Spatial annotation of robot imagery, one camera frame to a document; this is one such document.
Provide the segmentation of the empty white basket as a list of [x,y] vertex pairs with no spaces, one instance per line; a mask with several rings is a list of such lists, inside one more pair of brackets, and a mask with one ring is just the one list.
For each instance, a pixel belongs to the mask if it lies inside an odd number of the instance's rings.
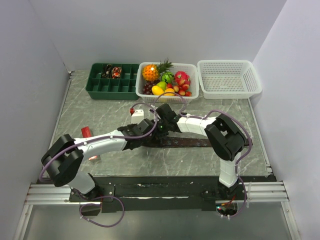
[[249,99],[262,92],[260,78],[248,60],[200,60],[197,71],[207,100]]

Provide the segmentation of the brown floral necktie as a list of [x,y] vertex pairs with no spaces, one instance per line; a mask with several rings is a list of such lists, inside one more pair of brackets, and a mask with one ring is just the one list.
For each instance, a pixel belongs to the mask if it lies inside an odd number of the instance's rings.
[[162,139],[142,139],[141,145],[149,148],[208,148],[212,146],[209,138],[172,136],[167,136]]

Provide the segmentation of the toy strawberry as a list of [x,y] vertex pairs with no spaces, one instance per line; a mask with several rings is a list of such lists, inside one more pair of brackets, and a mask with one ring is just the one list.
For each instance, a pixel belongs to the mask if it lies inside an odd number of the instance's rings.
[[186,91],[183,90],[183,89],[180,89],[179,92],[178,92],[178,94],[179,94],[180,96],[185,96],[185,95],[186,95]]

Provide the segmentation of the toy pineapple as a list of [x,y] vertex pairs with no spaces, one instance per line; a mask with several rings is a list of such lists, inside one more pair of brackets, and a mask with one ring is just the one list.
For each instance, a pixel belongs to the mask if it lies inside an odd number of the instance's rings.
[[158,80],[162,73],[169,71],[173,64],[169,59],[159,64],[151,63],[142,68],[142,76],[147,82],[154,82]]

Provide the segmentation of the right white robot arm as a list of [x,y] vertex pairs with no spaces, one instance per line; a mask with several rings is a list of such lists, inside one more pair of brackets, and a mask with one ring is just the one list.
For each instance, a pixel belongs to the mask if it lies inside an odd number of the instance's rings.
[[234,196],[238,181],[237,161],[245,144],[249,142],[234,121],[223,113],[217,117],[175,113],[167,103],[156,108],[155,112],[159,118],[158,133],[192,133],[208,138],[215,154],[220,158],[221,185],[218,193],[226,200]]

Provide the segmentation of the aluminium frame rail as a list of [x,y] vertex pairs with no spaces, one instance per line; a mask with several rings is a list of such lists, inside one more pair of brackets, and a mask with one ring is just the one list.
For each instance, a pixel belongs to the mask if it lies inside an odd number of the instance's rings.
[[288,202],[285,184],[280,182],[246,182],[245,188],[250,202]]

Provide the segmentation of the red patterned rolled tie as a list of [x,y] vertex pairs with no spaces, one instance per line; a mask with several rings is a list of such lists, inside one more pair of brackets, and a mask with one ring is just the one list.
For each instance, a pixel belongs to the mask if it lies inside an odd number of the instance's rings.
[[121,66],[114,66],[111,70],[111,78],[112,79],[120,79],[122,74]]

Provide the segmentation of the toy watermelon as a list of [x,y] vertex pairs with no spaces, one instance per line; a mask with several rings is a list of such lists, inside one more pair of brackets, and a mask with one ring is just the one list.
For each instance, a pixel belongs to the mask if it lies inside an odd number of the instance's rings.
[[161,75],[160,80],[166,82],[167,84],[171,84],[174,80],[174,74],[170,71],[166,71]]

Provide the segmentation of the white fruit basket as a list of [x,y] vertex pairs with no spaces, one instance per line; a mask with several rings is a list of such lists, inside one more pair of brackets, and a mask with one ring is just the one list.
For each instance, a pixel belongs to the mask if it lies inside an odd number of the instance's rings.
[[174,79],[175,74],[181,79],[186,79],[185,95],[180,98],[178,96],[173,96],[172,94],[166,94],[162,96],[157,101],[159,103],[177,103],[182,104],[184,102],[190,103],[199,96],[199,77],[198,71],[195,65],[187,63],[173,63],[172,68],[167,72],[161,73],[156,81],[148,82],[143,77],[143,69],[148,65],[155,64],[154,62],[142,62],[137,70],[136,83],[135,83],[135,93],[138,97],[141,97],[145,102],[153,102],[157,99],[157,95],[152,93],[152,86],[161,87],[163,90],[171,87],[175,90],[178,89],[178,85]]

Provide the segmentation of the green compartment tray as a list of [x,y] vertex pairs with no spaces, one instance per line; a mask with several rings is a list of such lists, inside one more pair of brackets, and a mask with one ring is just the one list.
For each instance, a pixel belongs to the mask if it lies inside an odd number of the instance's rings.
[[[104,64],[122,67],[118,79],[101,78]],[[94,63],[91,66],[85,90],[93,100],[126,100],[136,101],[136,78],[138,64],[130,63]]]

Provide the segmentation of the toy yellow mango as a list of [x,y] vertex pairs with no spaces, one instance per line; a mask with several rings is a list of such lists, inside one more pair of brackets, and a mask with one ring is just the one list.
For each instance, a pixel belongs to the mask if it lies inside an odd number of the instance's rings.
[[154,85],[152,88],[151,88],[151,91],[152,91],[152,94],[155,95],[155,96],[160,96],[164,93],[164,90],[157,86],[157,85]]

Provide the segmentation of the toy orange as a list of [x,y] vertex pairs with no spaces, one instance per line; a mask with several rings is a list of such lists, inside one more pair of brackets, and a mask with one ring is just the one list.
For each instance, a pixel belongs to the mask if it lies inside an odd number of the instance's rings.
[[164,96],[175,96],[175,90],[173,88],[167,88],[164,91]]

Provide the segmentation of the toy purple grapes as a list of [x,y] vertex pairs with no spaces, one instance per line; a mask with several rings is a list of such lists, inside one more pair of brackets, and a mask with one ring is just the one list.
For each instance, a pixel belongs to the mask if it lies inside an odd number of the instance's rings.
[[146,81],[146,83],[144,84],[144,87],[142,89],[142,93],[144,95],[153,95],[152,93],[152,87],[155,86],[156,84],[159,83],[159,80],[155,80],[155,81]]

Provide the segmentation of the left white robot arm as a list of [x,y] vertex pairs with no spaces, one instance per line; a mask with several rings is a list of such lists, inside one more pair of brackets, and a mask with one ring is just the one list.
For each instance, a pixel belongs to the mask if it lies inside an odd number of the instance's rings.
[[93,201],[99,195],[99,188],[89,173],[80,170],[82,161],[109,152],[139,148],[156,126],[156,119],[145,118],[139,124],[122,126],[94,137],[72,138],[65,134],[42,157],[39,180],[44,181],[43,174],[47,172],[54,186],[68,185],[86,200]]

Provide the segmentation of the toy dragon fruit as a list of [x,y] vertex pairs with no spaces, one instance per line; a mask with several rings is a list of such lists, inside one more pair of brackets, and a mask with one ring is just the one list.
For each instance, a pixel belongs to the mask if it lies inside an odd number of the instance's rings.
[[174,81],[178,86],[182,86],[184,84],[190,85],[190,76],[184,71],[177,71],[174,74]]

